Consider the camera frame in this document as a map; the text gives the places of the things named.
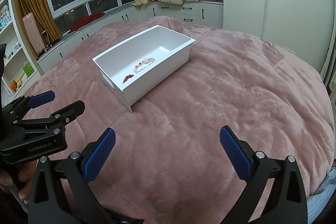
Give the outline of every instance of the blue gripper pad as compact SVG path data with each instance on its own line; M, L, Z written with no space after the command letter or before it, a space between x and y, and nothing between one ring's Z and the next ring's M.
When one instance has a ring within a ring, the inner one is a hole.
M55 99L55 92L50 90L50 91L47 91L45 93L41 93L39 95L31 97L29 99L29 101L27 102L27 107L28 108L37 108L41 105L52 102L54 99Z
M249 182L252 179L252 163L240 147L237 138L226 127L223 127L220 130L219 140L238 177Z
M115 144L116 133L113 129L110 129L84 163L83 179L86 183L97 178Z

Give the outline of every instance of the orange curtain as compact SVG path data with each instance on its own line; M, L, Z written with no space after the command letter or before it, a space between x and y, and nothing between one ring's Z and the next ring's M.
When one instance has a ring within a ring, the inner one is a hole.
M46 32L42 34L42 39L46 45L60 39L62 33L53 20L47 0L14 0L14 5L18 18L20 19L21 28L24 30L26 40L28 41L32 53L37 59L37 54L28 39L22 18L28 13L33 13L40 33L46 30Z

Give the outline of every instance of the bed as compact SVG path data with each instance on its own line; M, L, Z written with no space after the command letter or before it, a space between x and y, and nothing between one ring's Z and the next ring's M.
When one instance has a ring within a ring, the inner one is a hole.
M130 113L102 82L92 58L157 24L196 42L189 62ZM229 212L245 182L219 142L224 125L269 157L295 156L306 196L316 191L334 158L333 113L319 73L246 33L169 17L112 23L58 62L26 95L48 90L56 99L26 118L48 117L76 100L86 106L66 127L67 150L52 158L81 151L113 128L116 145L90 188L104 207L148 224L220 223ZM270 188L271 181L254 218Z

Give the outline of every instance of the red cloth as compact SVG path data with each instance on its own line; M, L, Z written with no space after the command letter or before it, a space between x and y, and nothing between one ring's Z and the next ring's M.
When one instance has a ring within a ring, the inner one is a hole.
M103 15L105 15L105 13L96 13L94 15L90 15L90 16L85 16L85 17L81 17L79 20L77 20L71 27L70 27L70 32L73 31L77 31L79 28L85 26L86 24L102 17Z

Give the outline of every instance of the white plastic box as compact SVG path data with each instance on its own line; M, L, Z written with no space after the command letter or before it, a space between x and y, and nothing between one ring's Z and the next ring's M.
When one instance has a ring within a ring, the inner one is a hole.
M131 106L189 60L195 39L160 25L144 30L109 48L92 60L99 67L104 83L132 112ZM135 66L145 58L155 62ZM134 75L125 83L128 75Z

